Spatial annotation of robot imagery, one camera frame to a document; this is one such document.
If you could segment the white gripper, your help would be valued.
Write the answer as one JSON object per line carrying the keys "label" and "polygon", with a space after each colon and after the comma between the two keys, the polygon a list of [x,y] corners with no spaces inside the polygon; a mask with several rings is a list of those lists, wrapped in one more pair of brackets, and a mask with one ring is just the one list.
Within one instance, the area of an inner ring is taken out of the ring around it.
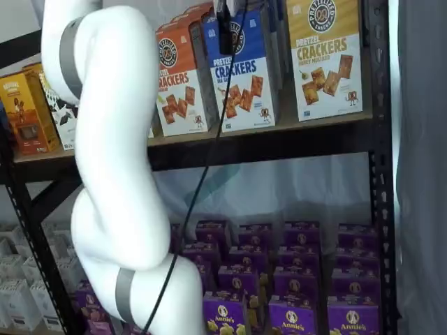
{"label": "white gripper", "polygon": [[213,0],[215,15],[218,15],[219,13],[236,15],[242,7],[243,1],[240,0]]}

